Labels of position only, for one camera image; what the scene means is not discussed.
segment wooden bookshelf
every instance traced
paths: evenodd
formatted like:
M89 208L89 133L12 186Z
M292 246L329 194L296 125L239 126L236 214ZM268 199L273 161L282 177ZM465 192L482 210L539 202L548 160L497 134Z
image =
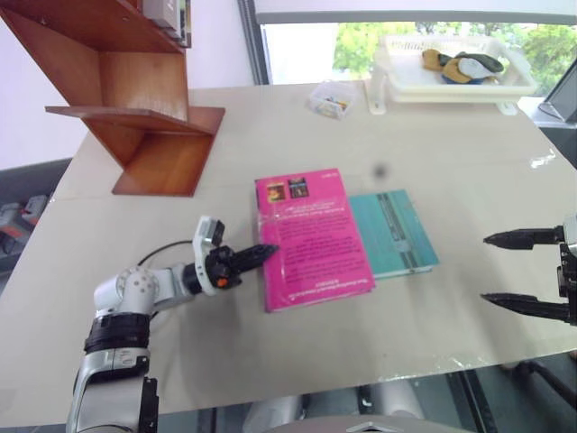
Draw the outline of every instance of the wooden bookshelf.
M190 106L184 50L139 0L0 0L0 16L123 167L115 194L191 196L224 116Z

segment white table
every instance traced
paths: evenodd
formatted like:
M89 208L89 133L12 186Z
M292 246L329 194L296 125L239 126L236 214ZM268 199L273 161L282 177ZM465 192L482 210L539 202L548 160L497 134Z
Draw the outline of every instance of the white table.
M160 411L317 392L512 362L577 347L577 329L492 306L480 293L559 301L553 246L511 252L492 233L554 226L577 176L524 115L493 105L355 106L338 122L305 108L312 86L193 92L226 115L193 198L113 196L121 170L89 135L0 298L0 426L65 421L96 285L203 214L235 249L257 239L253 181L337 167L350 194L406 189L441 264L368 295L267 314L258 272L221 296L162 313L151 334ZM386 178L372 177L376 163ZM151 265L189 262L179 247Z

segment book cover image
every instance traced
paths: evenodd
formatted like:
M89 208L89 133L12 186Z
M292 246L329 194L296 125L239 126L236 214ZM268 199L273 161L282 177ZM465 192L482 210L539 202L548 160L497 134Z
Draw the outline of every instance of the book cover image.
M405 190L350 202L375 278L430 271L439 263Z
M371 267L337 169L256 180L266 308L346 298L374 287Z

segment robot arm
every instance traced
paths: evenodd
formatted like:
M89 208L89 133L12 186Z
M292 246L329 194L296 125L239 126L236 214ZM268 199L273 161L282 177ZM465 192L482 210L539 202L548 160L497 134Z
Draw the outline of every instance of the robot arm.
M543 302L531 295L486 293L484 299L526 316L552 318L577 326L577 215L568 216L562 226L521 228L497 233L484 239L510 250L532 250L536 244L558 244L561 265L557 267L559 296L566 303Z
M98 286L67 433L156 432L157 381L145 375L152 314L240 284L242 272L261 266L277 250L255 245L235 253L220 246L223 232L222 222L203 216L192 242L194 263L158 270L135 266Z

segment green foliage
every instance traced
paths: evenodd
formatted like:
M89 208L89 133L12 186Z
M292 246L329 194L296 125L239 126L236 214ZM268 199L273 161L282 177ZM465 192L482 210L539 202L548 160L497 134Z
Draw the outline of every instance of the green foliage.
M336 37L333 69L348 70L353 78L366 76L383 34L415 32L414 23L341 23Z
M564 25L542 24L530 31L523 44L531 72L543 97L561 79L577 56L577 30Z
M546 95L575 59L577 31L566 25L516 23L341 23L333 69L351 78L368 76L372 57L383 34L470 34L492 36L509 48L522 50L532 66L539 89Z

